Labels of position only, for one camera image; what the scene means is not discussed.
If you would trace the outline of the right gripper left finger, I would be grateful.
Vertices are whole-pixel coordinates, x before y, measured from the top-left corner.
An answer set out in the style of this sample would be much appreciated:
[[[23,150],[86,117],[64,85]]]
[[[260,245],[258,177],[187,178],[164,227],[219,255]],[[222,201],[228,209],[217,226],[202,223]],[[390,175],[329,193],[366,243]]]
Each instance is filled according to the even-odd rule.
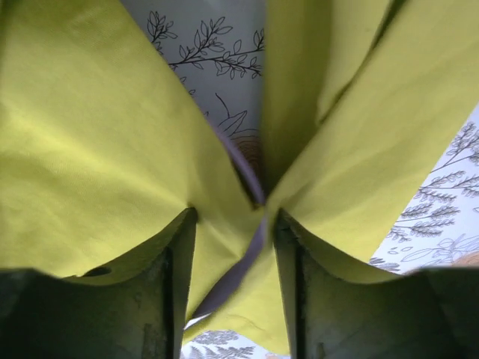
[[[178,358],[197,212],[81,277],[1,271],[3,358]]]

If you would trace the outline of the yellow cloth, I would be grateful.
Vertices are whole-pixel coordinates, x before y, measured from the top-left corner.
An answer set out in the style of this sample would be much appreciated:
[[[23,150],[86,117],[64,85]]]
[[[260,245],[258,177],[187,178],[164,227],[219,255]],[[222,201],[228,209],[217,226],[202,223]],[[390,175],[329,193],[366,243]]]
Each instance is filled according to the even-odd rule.
[[[178,358],[293,358],[280,211],[478,270],[478,3],[3,1],[1,271],[81,277],[188,208]]]

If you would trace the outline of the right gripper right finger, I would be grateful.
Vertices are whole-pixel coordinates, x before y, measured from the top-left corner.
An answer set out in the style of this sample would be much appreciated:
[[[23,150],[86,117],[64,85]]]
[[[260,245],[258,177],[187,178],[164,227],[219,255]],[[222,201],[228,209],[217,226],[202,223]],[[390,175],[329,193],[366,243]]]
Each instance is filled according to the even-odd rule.
[[[287,212],[274,226],[293,358],[476,358],[478,270],[396,275],[307,231]]]

